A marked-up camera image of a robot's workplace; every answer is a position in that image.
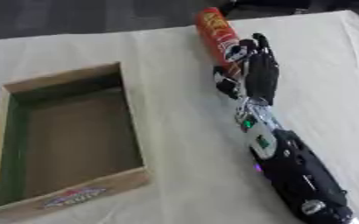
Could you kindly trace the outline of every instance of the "robotic hand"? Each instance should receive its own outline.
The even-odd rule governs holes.
[[[244,77],[246,95],[264,99],[272,106],[279,77],[278,63],[263,34],[255,33],[253,39],[256,42],[252,39],[240,42],[241,46],[247,47],[250,54],[248,61],[243,62],[245,66],[248,63],[248,71]]]

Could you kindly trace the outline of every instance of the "gray floor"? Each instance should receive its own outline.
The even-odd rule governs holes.
[[[0,0],[0,39],[190,25],[195,12],[222,1],[225,0]],[[311,11],[320,10],[319,4],[313,5]],[[291,9],[253,7],[231,18],[290,13]]]

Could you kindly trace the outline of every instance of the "white surface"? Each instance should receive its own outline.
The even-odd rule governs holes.
[[[280,63],[275,112],[325,161],[359,216],[359,17],[344,11],[232,22],[264,33]],[[0,223],[299,223],[253,171],[232,104],[194,27],[0,40],[0,86],[121,61],[153,183]]]

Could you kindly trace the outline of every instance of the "cardboard tray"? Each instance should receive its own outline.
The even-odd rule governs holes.
[[[4,85],[0,210],[57,209],[147,182],[119,63]]]

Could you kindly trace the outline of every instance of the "can label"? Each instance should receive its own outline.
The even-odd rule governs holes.
[[[235,78],[240,72],[236,60],[246,54],[246,49],[233,51],[239,47],[239,38],[227,20],[215,7],[200,12],[196,18],[196,27],[214,58],[224,67],[227,76]]]

